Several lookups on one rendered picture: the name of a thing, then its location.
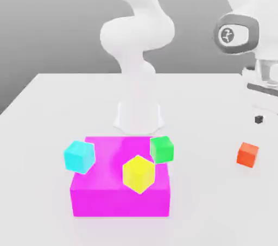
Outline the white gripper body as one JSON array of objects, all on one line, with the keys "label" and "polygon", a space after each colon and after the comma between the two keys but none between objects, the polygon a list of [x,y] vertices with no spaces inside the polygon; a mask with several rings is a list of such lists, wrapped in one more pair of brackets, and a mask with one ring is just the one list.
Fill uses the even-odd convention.
[{"label": "white gripper body", "polygon": [[243,69],[244,92],[250,105],[278,115],[278,87],[259,79],[255,70]]}]

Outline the small orange cube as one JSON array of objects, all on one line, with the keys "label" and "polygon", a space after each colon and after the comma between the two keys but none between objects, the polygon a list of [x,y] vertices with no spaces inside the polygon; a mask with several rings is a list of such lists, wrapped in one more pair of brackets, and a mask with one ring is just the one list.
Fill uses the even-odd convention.
[{"label": "small orange cube", "polygon": [[237,153],[237,163],[240,165],[253,168],[259,147],[243,142]]}]

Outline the small green cube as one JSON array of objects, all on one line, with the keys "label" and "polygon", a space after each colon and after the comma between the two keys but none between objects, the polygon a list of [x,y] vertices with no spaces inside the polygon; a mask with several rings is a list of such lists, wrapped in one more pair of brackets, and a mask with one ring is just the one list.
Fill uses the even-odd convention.
[{"label": "small green cube", "polygon": [[150,138],[150,155],[155,164],[174,160],[174,144],[168,136]]}]

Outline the small yellow cube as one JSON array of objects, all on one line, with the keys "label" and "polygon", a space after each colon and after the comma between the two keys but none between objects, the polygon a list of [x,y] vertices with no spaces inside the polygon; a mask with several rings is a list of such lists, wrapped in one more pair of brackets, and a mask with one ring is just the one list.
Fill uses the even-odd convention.
[{"label": "small yellow cube", "polygon": [[122,166],[123,184],[142,194],[155,182],[155,164],[136,155]]}]

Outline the small cyan cube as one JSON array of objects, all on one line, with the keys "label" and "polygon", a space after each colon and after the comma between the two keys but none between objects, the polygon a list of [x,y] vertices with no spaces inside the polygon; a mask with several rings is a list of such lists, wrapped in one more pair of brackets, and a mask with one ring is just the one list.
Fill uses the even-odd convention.
[{"label": "small cyan cube", "polygon": [[64,151],[67,170],[86,174],[95,164],[95,148],[93,143],[73,141]]}]

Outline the large magenta box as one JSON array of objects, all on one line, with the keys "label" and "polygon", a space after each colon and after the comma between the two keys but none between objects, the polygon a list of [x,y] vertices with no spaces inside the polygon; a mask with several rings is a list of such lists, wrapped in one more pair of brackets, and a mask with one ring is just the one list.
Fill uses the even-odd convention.
[{"label": "large magenta box", "polygon": [[122,166],[136,155],[151,161],[148,136],[88,136],[96,162],[75,173],[70,195],[76,217],[167,217],[170,179],[167,164],[155,167],[155,181],[142,194],[123,184]]}]

